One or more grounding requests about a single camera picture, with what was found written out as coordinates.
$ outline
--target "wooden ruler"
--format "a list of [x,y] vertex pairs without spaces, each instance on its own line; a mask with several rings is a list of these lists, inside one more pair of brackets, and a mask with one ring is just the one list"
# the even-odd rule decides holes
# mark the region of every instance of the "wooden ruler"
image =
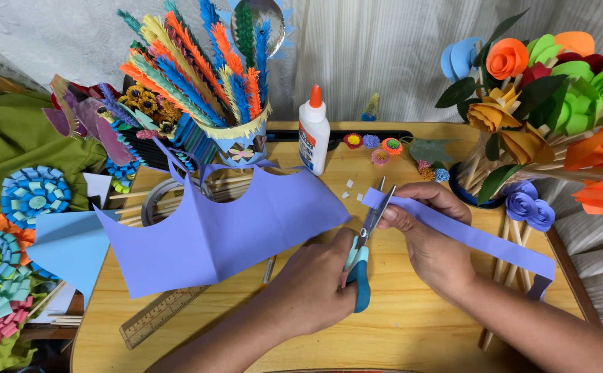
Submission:
[[185,287],[159,295],[120,326],[126,348],[133,350],[208,288],[209,285]]

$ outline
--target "hand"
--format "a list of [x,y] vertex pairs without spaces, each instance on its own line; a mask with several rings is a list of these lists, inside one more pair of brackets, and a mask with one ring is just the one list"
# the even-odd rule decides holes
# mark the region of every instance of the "hand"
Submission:
[[[397,188],[394,196],[411,198],[458,220],[472,223],[472,213],[455,195],[441,184],[414,182]],[[412,267],[419,278],[441,297],[463,288],[475,276],[469,257],[469,247],[434,230],[404,209],[390,204],[382,215],[378,228],[394,227],[405,235]]]
[[266,313],[284,339],[313,334],[352,314],[356,283],[344,289],[339,283],[355,235],[341,228],[329,245],[299,248],[249,307]]

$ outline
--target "green fabric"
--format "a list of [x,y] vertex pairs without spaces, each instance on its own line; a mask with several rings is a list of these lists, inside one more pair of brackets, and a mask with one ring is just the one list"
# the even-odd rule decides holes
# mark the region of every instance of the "green fabric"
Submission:
[[[29,284],[30,292],[32,292],[37,285],[43,283],[36,275],[30,275],[29,278],[31,280],[31,283]],[[31,295],[34,297],[34,300],[32,301],[33,308],[46,297],[47,293],[32,293]],[[39,314],[42,309],[43,307],[37,311],[37,314]],[[32,355],[37,349],[32,348],[31,341],[18,340],[20,330],[23,329],[24,325],[25,323],[18,325],[18,331],[16,333],[9,338],[0,341],[0,371],[8,368],[24,368],[32,361]]]
[[48,122],[41,107],[52,107],[38,93],[0,96],[0,196],[2,181],[15,171],[39,165],[62,171],[71,189],[70,211],[87,211],[87,183],[80,173],[106,160],[95,140],[63,137]]

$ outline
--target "elmer's label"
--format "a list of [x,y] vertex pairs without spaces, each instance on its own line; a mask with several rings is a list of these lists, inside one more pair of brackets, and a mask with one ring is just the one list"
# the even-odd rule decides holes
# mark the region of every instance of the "elmer's label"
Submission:
[[311,171],[313,170],[313,154],[315,153],[315,139],[299,122],[299,158]]

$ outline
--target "yellow paper rose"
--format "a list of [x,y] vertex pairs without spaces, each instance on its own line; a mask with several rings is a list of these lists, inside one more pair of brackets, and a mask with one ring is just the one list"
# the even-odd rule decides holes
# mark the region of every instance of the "yellow paper rose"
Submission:
[[509,155],[518,163],[550,163],[555,160],[555,152],[543,135],[529,123],[520,131],[500,131]]
[[482,98],[483,102],[469,106],[467,119],[470,127],[488,133],[495,133],[501,127],[520,127],[520,122],[509,114],[519,95],[513,89],[513,83],[507,84],[504,91],[493,89],[489,96]]

